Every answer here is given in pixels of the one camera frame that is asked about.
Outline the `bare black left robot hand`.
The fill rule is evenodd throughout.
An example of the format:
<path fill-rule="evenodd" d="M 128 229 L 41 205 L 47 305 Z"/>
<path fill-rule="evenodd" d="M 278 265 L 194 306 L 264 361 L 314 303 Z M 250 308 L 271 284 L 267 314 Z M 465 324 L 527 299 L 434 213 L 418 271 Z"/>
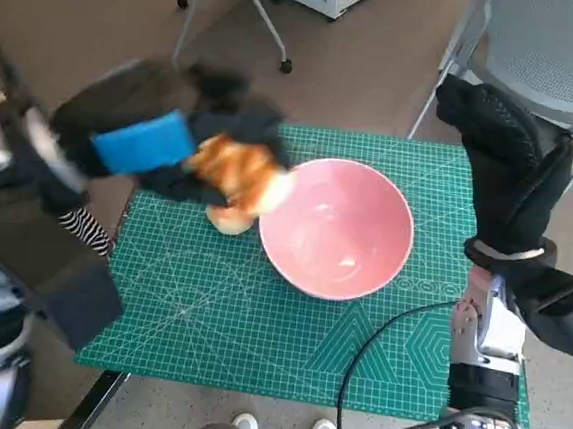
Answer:
<path fill-rule="evenodd" d="M 180 166 L 202 142 L 228 135 L 290 164 L 279 135 L 282 112 L 249 87 L 232 69 L 139 60 L 72 96 L 50 125 L 68 159 L 90 178 L 134 175 L 141 188 L 163 197 L 224 207 L 215 186 Z"/>

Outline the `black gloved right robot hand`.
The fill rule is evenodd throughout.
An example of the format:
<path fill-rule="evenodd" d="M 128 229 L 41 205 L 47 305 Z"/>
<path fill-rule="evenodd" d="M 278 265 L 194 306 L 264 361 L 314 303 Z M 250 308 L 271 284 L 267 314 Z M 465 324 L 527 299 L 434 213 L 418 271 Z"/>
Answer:
<path fill-rule="evenodd" d="M 570 180 L 573 140 L 544 149 L 536 120 L 499 88 L 449 75 L 436 114 L 457 129 L 470 161 L 475 239 L 503 256 L 541 251 L 555 204 Z"/>

